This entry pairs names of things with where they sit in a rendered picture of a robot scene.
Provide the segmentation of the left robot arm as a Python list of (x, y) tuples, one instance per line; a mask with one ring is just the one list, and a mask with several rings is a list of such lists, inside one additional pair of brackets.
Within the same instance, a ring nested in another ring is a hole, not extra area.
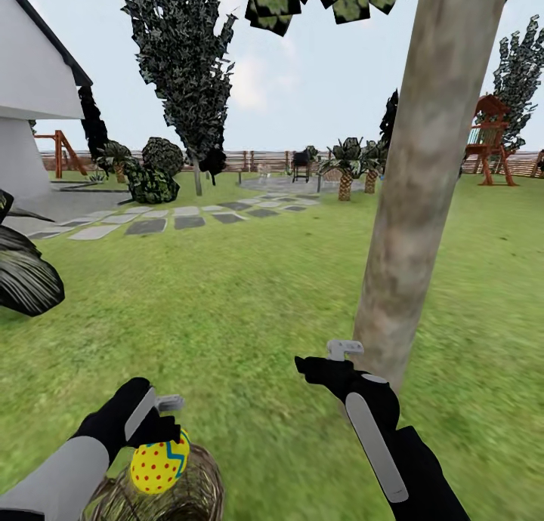
[(179, 393), (156, 396), (148, 381), (131, 379), (37, 470), (0, 495), (0, 521), (79, 521), (119, 449), (181, 440)]

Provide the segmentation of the easter egg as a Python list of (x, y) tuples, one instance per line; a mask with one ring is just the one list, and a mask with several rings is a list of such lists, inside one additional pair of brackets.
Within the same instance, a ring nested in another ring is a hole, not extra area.
[(177, 486), (175, 481), (189, 464), (187, 449), (190, 439), (183, 427), (180, 438), (179, 442), (171, 439), (136, 448), (129, 467), (132, 484), (139, 485), (140, 493), (151, 491), (151, 494), (160, 496)]

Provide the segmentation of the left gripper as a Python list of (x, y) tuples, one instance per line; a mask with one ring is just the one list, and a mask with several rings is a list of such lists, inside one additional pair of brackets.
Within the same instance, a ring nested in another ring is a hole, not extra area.
[(142, 429), (137, 433), (134, 434), (133, 439), (130, 439), (133, 442), (127, 442), (127, 446), (137, 448), (153, 442), (169, 441), (171, 439), (179, 442), (181, 440), (181, 425), (175, 424), (175, 416), (159, 416), (156, 409), (156, 418), (154, 418), (153, 423), (147, 429)]

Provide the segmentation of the wicker basket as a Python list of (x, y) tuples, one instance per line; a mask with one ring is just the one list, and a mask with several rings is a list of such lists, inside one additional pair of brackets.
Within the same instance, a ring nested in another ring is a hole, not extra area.
[[(110, 521), (118, 507), (119, 512), (115, 514), (113, 521), (166, 521), (176, 516), (202, 521), (222, 521), (226, 489), (213, 454), (206, 448), (189, 443), (187, 455), (189, 464), (184, 467), (182, 476), (175, 481), (177, 486), (167, 492), (171, 500), (166, 495), (153, 495), (151, 491), (142, 492), (143, 496), (138, 495), (139, 485), (132, 484), (129, 464), (115, 479), (105, 476), (100, 481), (87, 507), (97, 498), (103, 498), (94, 508), (89, 520), (86, 520), (84, 510), (79, 521)], [(144, 515), (141, 516), (140, 511), (145, 501), (150, 506), (145, 507)], [(167, 502), (168, 507), (163, 509)]]

